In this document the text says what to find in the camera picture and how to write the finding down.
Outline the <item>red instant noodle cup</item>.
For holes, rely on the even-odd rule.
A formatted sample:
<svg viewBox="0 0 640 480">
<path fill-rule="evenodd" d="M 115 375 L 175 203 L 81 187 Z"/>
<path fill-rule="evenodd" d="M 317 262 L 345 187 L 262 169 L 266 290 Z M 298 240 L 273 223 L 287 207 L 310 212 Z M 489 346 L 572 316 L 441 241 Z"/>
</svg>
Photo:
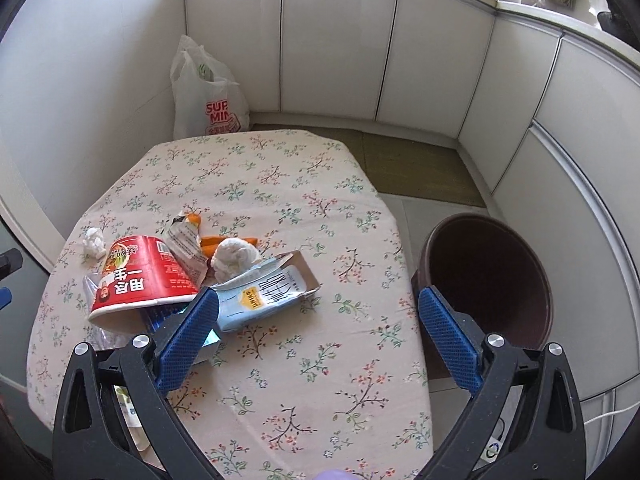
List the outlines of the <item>red instant noodle cup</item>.
<svg viewBox="0 0 640 480">
<path fill-rule="evenodd" d="M 166 244 L 155 236 L 131 235 L 106 255 L 91 314 L 125 334 L 144 329 L 140 312 L 162 304 L 190 302 L 198 289 Z"/>
</svg>

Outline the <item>silver foil snack wrapper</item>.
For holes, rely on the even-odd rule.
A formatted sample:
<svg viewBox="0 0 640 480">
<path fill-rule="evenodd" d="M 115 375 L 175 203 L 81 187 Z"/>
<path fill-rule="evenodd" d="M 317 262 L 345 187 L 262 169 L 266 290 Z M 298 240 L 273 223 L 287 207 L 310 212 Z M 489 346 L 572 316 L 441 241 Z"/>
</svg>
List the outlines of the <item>silver foil snack wrapper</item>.
<svg viewBox="0 0 640 480">
<path fill-rule="evenodd" d="M 201 250 L 201 237 L 193 224 L 186 220 L 190 212 L 181 211 L 163 230 L 162 240 L 177 259 L 191 282 L 200 287 L 208 271 L 208 258 Z"/>
</svg>

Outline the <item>brown trash bin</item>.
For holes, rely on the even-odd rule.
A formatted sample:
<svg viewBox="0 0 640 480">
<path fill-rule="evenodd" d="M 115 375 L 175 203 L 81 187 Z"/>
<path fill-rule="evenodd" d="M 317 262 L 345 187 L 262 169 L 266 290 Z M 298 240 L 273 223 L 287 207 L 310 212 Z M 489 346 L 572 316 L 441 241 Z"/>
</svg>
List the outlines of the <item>brown trash bin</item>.
<svg viewBox="0 0 640 480">
<path fill-rule="evenodd" d="M 553 320 L 551 286 L 520 234 L 481 214 L 454 214 L 432 229 L 411 279 L 414 296 L 435 286 L 484 333 L 539 349 Z"/>
</svg>

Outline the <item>white kitchen cabinets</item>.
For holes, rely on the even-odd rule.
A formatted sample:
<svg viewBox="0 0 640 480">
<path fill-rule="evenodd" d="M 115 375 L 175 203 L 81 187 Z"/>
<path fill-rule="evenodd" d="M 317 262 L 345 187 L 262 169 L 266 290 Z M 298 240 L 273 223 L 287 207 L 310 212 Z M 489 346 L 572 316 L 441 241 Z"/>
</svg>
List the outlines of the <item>white kitchen cabinets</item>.
<svg viewBox="0 0 640 480">
<path fill-rule="evenodd" d="M 369 126 L 460 148 L 541 258 L 599 465 L 639 397 L 639 53 L 497 0 L 184 0 L 255 122 Z"/>
</svg>

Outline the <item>small white tube wrapper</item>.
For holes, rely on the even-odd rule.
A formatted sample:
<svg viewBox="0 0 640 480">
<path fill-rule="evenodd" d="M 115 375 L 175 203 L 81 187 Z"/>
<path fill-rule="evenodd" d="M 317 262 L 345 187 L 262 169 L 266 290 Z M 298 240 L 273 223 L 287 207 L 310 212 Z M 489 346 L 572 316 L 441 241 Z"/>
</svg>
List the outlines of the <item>small white tube wrapper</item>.
<svg viewBox="0 0 640 480">
<path fill-rule="evenodd" d="M 131 401 L 129 392 L 126 387 L 122 386 L 115 386 L 114 391 L 134 445 L 139 452 L 144 452 L 149 448 L 150 442 L 143 430 L 142 423 Z"/>
</svg>

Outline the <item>blue cardboard box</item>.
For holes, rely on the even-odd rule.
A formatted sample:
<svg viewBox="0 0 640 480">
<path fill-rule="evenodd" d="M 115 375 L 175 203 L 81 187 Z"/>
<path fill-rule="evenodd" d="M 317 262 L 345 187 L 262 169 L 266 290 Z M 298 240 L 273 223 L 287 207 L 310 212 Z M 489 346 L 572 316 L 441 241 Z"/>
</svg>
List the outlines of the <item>blue cardboard box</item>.
<svg viewBox="0 0 640 480">
<path fill-rule="evenodd" d="M 140 315 L 148 331 L 155 333 L 165 324 L 168 318 L 181 313 L 185 308 L 185 302 L 179 302 L 178 304 L 162 304 L 161 306 L 145 308 L 140 312 Z M 218 351 L 220 343 L 221 340 L 219 335 L 214 330 L 210 330 L 194 363 L 200 364 L 213 359 Z"/>
</svg>

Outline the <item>small crumpled white paper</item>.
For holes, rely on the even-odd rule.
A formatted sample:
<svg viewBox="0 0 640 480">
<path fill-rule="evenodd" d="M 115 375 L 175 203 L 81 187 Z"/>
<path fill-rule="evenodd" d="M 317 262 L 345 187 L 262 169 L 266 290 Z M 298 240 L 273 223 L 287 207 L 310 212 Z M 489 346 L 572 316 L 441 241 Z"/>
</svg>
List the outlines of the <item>small crumpled white paper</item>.
<svg viewBox="0 0 640 480">
<path fill-rule="evenodd" d="M 96 226 L 85 229 L 82 237 L 84 255 L 94 260 L 101 260 L 107 253 L 103 231 Z"/>
</svg>

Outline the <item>floral tablecloth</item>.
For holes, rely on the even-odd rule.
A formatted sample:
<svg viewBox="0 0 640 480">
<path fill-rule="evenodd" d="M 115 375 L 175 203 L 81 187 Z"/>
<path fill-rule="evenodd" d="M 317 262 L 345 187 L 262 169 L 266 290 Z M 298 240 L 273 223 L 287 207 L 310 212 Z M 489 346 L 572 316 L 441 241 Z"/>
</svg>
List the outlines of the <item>floral tablecloth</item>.
<svg viewBox="0 0 640 480">
<path fill-rule="evenodd" d="M 432 418 L 398 227 L 349 149 L 304 130 L 157 145 L 81 216 L 30 335 L 40 422 L 76 344 L 109 346 L 116 307 L 151 295 L 134 258 L 171 226 L 257 242 L 250 274 L 207 278 L 220 341 L 168 396 L 209 463 L 227 479 L 413 478 Z"/>
</svg>

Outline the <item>orange carrot piece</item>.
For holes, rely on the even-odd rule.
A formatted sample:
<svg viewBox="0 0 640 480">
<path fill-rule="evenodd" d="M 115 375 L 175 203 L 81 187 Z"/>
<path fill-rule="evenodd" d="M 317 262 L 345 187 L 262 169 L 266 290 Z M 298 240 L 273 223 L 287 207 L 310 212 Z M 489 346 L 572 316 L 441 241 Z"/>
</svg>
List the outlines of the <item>orange carrot piece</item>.
<svg viewBox="0 0 640 480">
<path fill-rule="evenodd" d="M 228 240 L 228 236 L 204 236 L 201 238 L 200 245 L 201 250 L 207 258 L 212 258 L 217 247 L 224 241 Z M 250 243 L 254 247 L 258 245 L 257 237 L 243 237 L 247 243 Z"/>
</svg>

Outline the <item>crumpled white tissue ball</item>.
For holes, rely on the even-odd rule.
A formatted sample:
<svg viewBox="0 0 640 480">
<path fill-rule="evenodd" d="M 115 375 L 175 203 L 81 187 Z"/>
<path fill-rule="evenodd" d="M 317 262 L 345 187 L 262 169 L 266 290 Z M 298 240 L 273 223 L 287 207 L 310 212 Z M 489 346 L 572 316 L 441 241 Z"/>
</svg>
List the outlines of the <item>crumpled white tissue ball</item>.
<svg viewBox="0 0 640 480">
<path fill-rule="evenodd" d="M 258 249 L 239 237 L 225 238 L 215 249 L 210 267 L 217 283 L 225 283 L 246 272 L 258 263 L 262 255 Z"/>
</svg>

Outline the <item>light blue milk carton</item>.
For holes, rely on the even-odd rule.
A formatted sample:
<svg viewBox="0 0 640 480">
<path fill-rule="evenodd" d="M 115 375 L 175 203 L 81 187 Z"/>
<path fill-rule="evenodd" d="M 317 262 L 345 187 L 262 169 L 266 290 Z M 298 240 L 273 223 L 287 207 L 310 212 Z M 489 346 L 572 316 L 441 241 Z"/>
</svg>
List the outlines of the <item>light blue milk carton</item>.
<svg viewBox="0 0 640 480">
<path fill-rule="evenodd" d="M 213 286 L 218 297 L 218 332 L 236 332 L 251 322 L 299 304 L 321 284 L 299 250 L 255 264 L 232 280 Z"/>
</svg>

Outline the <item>small orange carrot top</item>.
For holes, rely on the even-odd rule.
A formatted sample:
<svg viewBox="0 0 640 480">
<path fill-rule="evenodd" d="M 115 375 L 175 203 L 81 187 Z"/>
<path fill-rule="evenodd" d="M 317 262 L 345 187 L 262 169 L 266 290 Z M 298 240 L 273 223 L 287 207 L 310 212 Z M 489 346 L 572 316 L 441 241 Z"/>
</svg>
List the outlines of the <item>small orange carrot top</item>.
<svg viewBox="0 0 640 480">
<path fill-rule="evenodd" d="M 196 214 L 195 212 L 190 212 L 190 214 L 187 214 L 186 220 L 188 220 L 196 228 L 201 225 L 201 216 L 199 214 Z"/>
</svg>

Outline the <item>olive floor mat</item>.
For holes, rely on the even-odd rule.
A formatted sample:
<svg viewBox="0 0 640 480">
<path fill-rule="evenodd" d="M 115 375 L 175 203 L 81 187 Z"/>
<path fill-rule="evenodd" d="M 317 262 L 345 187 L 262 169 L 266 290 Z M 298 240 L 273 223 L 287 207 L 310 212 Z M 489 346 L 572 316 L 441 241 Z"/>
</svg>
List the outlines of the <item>olive floor mat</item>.
<svg viewBox="0 0 640 480">
<path fill-rule="evenodd" d="M 361 194 L 376 191 L 473 207 L 485 201 L 453 148 L 395 139 L 354 129 L 307 127 L 305 140 L 290 134 L 273 148 L 283 160 L 267 181 L 288 174 L 292 188 L 320 185 Z"/>
</svg>

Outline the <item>white plastic shopping bag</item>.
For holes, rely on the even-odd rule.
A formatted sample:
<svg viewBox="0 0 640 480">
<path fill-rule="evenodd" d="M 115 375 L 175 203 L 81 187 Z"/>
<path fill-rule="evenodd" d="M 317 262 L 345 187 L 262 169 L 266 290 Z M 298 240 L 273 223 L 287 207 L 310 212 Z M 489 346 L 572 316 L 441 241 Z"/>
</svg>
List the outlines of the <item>white plastic shopping bag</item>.
<svg viewBox="0 0 640 480">
<path fill-rule="evenodd" d="M 250 108 L 227 65 L 182 35 L 169 72 L 175 102 L 174 139 L 246 131 Z"/>
</svg>

